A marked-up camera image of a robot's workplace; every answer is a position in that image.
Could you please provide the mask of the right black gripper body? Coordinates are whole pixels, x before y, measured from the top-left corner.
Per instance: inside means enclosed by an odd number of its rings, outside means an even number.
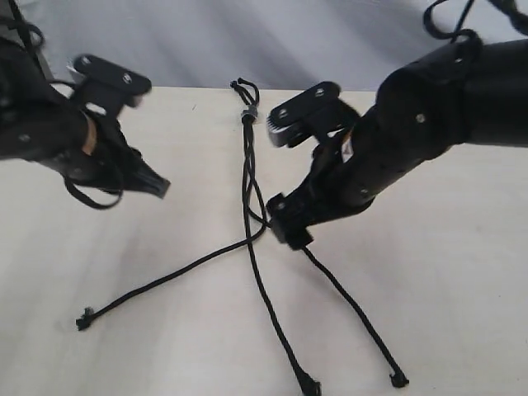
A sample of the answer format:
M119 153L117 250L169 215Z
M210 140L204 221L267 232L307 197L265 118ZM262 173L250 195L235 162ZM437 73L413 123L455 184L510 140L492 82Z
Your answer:
M362 116L315 157L306 177L307 225L358 215L412 169L412 118Z

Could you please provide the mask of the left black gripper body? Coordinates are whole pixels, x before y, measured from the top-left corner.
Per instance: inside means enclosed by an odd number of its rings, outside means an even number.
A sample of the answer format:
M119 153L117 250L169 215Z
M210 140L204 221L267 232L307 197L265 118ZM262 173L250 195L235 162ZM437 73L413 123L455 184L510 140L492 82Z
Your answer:
M139 191L140 151L128 145L120 123L85 112L87 137L80 147L64 148L41 165L66 176L72 182L104 192L119 189Z

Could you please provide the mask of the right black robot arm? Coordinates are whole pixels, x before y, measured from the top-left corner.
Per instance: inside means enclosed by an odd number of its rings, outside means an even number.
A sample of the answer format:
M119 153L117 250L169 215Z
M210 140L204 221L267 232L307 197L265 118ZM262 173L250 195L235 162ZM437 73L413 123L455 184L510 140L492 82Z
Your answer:
M527 43L445 45L392 72L360 114L340 87L320 82L272 109L276 147L316 139L309 172L266 209L279 242L294 250L309 228L367 210L378 194L459 144L527 145Z

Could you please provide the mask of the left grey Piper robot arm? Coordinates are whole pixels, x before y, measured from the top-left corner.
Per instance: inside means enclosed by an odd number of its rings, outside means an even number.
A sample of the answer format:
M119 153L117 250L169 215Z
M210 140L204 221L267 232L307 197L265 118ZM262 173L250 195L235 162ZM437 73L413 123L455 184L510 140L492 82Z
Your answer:
M1 158L37 163L57 172L68 193L96 210L84 187L121 200L127 191L164 198L170 182L127 143L118 117L152 90L138 73L92 54L73 61L82 77L70 96L58 92L12 42L1 44Z

